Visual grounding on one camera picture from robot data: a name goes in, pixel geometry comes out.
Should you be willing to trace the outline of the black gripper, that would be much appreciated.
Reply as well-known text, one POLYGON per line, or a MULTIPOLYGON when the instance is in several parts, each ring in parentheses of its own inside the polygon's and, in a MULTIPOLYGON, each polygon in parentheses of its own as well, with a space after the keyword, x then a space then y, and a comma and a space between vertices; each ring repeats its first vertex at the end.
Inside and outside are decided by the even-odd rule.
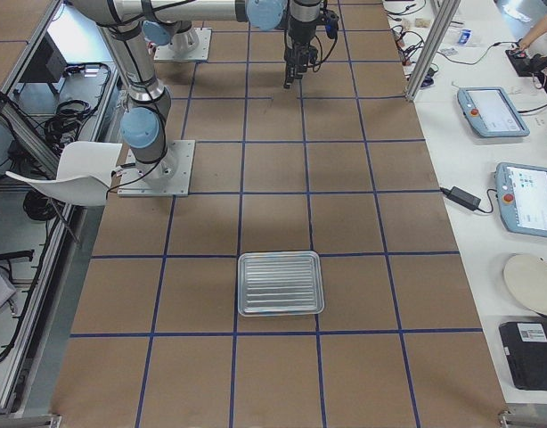
POLYGON ((318 49, 311 45, 319 17, 303 22, 294 17, 286 17, 284 22, 284 61, 285 75, 283 88, 290 89, 295 79, 302 79, 308 69, 317 71, 318 49))

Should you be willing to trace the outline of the person's hand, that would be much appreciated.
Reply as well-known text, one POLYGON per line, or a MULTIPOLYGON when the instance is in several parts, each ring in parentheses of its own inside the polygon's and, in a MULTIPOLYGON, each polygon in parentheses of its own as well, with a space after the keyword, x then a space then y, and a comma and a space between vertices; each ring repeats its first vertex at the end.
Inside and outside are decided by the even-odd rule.
POLYGON ((532 43, 533 41, 531 39, 524 37, 517 42, 517 47, 519 50, 523 51, 526 50, 532 43))

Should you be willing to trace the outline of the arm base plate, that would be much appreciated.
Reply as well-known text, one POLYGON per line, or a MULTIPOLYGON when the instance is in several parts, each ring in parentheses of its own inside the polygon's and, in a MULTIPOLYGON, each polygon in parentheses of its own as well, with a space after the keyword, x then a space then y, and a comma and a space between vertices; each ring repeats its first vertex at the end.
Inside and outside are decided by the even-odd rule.
POLYGON ((177 33, 168 45, 158 45, 155 62, 205 62, 208 59, 212 29, 190 28, 177 33))
POLYGON ((130 149, 127 150, 127 163, 134 163, 124 169, 120 177, 121 187, 117 193, 121 197, 185 197, 189 194, 192 164, 195 153, 194 140, 172 140, 167 142, 167 154, 150 173, 150 168, 135 161, 130 149))

